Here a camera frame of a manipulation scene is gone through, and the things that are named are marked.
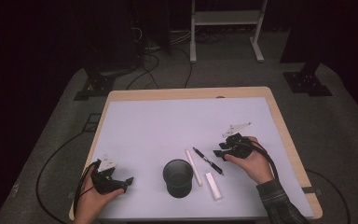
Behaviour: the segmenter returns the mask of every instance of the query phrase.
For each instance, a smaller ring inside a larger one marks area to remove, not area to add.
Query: floor
[[[155,83],[145,74],[129,86],[145,72],[139,68],[117,78],[113,89],[269,87],[304,167],[324,176],[339,189],[349,208],[351,223],[358,223],[358,105],[339,76],[323,64],[316,76],[333,96],[292,93],[282,73],[299,71],[303,64],[279,63],[289,33],[261,33],[259,46],[265,57],[263,63],[255,59],[249,42],[251,34],[227,34],[224,40],[212,45],[198,44],[198,61],[193,64],[182,52],[189,51],[186,42],[176,45],[181,50],[173,49],[171,55],[163,51],[153,53],[158,57],[158,66],[150,72]],[[157,58],[145,57],[146,69],[151,70],[156,64]],[[93,132],[82,133],[82,130],[90,114],[102,113],[106,100],[90,97],[88,101],[74,101],[86,79],[81,69],[68,83],[0,211],[0,223],[57,222],[43,211],[35,194],[36,180],[52,155],[40,176],[40,200],[51,214],[70,223],[69,209],[94,136]],[[311,223],[346,223],[345,206],[337,190],[313,172],[308,172],[310,182],[321,193],[318,199],[324,215]]]

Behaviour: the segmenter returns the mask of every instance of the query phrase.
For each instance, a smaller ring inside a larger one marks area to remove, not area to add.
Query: black stand base
[[[98,81],[91,82],[88,78],[83,86],[82,91],[78,91],[74,101],[87,101],[93,96],[107,96],[113,89],[115,78],[103,77]]]
[[[284,78],[293,93],[307,93],[309,96],[332,96],[330,90],[322,85],[314,74],[284,72]]]

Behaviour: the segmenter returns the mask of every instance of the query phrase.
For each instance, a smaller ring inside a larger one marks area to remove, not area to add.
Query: white metal stand
[[[263,0],[260,10],[246,11],[200,11],[196,12],[196,0],[191,4],[191,41],[190,61],[197,61],[196,52],[196,25],[233,25],[233,24],[255,24],[255,36],[250,37],[252,47],[257,61],[264,62],[263,55],[258,47],[257,40],[260,35],[261,25],[266,12],[267,1]]]

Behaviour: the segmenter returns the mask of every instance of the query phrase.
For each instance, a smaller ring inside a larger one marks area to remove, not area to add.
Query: person's left hand
[[[100,194],[93,187],[91,174],[94,171],[94,166],[89,168],[89,172],[84,180],[81,193],[87,191],[80,196],[77,202],[76,216],[74,224],[90,224],[100,213],[103,208],[118,195],[124,193],[124,189],[117,189],[108,194]]]

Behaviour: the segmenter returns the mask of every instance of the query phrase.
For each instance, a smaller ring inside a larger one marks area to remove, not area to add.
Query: sleeve
[[[256,187],[271,223],[309,223],[290,202],[278,180],[271,180]]]

